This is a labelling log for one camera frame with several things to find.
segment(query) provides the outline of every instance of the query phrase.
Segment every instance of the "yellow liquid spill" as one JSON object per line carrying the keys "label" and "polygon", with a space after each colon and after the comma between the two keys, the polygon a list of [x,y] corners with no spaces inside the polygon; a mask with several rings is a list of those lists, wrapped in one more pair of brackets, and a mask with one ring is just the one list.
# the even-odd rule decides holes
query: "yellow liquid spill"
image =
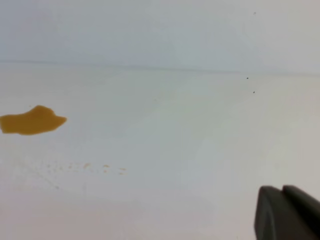
{"label": "yellow liquid spill", "polygon": [[52,109],[38,105],[26,113],[0,116],[0,127],[4,134],[34,135],[53,131],[66,121]]}

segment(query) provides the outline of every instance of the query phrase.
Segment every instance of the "white wall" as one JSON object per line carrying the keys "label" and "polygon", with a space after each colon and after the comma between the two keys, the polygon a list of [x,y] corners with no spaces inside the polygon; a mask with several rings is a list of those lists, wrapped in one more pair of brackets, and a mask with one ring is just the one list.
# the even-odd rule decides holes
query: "white wall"
{"label": "white wall", "polygon": [[319,7],[318,0],[3,0],[0,60],[320,73]]}

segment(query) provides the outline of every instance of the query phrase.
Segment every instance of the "black object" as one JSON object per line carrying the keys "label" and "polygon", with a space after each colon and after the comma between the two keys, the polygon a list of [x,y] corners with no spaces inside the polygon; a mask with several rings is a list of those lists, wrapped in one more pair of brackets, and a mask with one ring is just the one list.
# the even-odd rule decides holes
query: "black object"
{"label": "black object", "polygon": [[295,186],[262,186],[254,229],[257,240],[320,240],[320,202]]}

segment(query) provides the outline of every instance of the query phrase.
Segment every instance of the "white surface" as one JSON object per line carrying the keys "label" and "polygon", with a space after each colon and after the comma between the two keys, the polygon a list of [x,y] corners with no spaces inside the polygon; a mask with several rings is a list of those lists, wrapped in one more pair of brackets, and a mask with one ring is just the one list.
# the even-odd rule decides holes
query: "white surface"
{"label": "white surface", "polygon": [[0,64],[0,79],[0,116],[68,118],[0,134],[2,240],[253,240],[261,185],[320,198],[317,77]]}
{"label": "white surface", "polygon": [[3,0],[0,60],[319,74],[319,8],[318,0]]}

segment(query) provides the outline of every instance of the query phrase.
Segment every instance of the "splatter mark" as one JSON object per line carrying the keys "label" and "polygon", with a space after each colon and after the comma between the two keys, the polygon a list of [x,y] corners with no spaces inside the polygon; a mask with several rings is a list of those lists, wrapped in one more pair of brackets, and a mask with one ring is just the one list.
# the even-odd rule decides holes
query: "splatter mark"
{"label": "splatter mark", "polygon": [[91,163],[86,163],[84,166],[83,166],[83,169],[87,169],[88,167],[91,166]]}

